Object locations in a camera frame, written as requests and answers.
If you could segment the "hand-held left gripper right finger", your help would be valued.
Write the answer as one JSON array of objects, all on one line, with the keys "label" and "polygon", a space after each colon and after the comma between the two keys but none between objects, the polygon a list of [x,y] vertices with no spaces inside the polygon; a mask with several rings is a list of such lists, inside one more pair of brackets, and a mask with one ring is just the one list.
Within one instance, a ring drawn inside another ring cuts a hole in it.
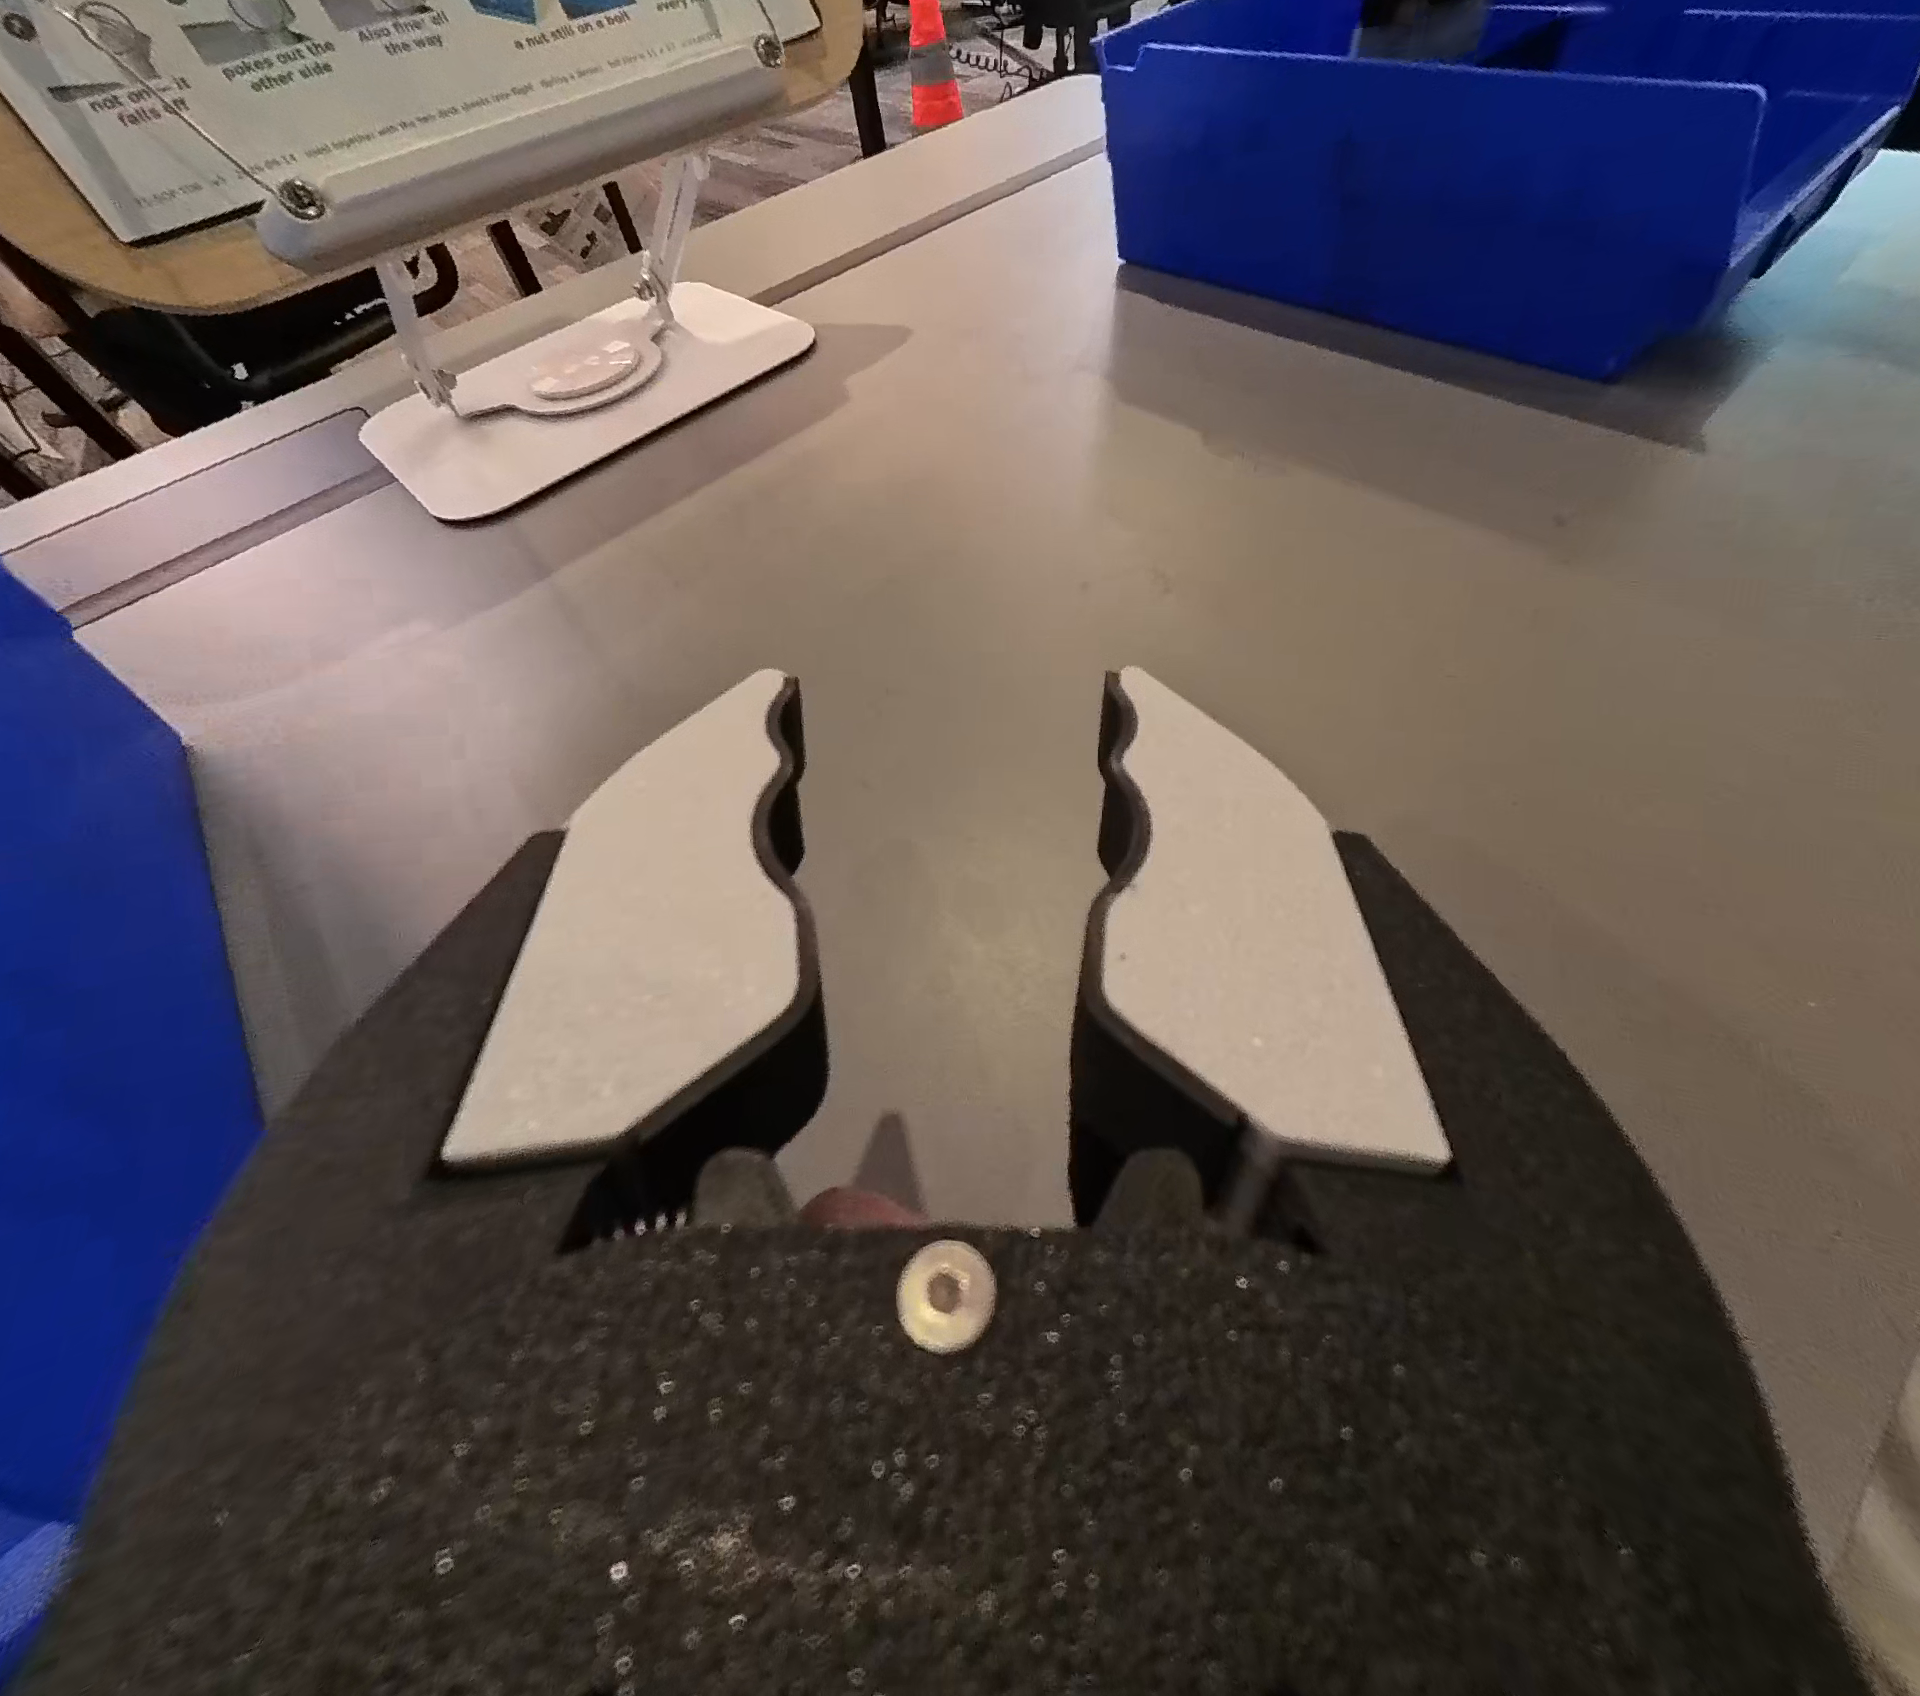
[{"label": "hand-held left gripper right finger", "polygon": [[1070,1195],[1171,1151],[1223,1224],[1296,1165],[1445,1180],[1454,1151],[1331,822],[1144,667],[1103,682],[1070,1040]]}]

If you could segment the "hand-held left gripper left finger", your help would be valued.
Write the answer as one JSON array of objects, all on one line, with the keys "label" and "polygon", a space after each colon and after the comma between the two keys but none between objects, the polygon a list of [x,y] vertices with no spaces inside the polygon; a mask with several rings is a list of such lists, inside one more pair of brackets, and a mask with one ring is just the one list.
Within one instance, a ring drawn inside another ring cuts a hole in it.
[{"label": "hand-held left gripper left finger", "polygon": [[805,715],[758,671],[568,820],[438,1165],[590,1165],[583,1219],[681,1219],[725,1151],[776,1156],[829,1084],[800,888]]}]

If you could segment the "blue plastic bin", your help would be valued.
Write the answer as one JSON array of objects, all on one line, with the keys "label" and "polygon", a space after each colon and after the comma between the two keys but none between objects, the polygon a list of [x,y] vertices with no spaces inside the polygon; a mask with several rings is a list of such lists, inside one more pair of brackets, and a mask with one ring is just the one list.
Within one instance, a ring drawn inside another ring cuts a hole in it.
[{"label": "blue plastic bin", "polygon": [[1719,320],[1917,87],[1919,0],[1494,0],[1461,63],[1362,0],[1193,0],[1103,37],[1125,263],[1610,381]]},{"label": "blue plastic bin", "polygon": [[3,1678],[260,1141],[188,748],[3,577]]}]

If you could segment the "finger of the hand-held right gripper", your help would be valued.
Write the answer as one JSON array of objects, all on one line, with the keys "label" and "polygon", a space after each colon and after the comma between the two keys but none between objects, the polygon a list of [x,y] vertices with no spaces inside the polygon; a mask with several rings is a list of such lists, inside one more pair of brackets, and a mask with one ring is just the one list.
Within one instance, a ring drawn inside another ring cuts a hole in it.
[{"label": "finger of the hand-held right gripper", "polygon": [[1471,63],[1483,50],[1494,0],[1404,0],[1364,13],[1351,54],[1362,61]]}]

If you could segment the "orange traffic cone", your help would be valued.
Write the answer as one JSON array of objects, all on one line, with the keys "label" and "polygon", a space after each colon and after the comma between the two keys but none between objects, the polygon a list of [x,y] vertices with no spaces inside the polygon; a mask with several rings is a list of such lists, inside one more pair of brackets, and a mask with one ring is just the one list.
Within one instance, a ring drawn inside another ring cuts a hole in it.
[{"label": "orange traffic cone", "polygon": [[908,0],[908,87],[910,116],[919,134],[965,118],[943,0]]}]

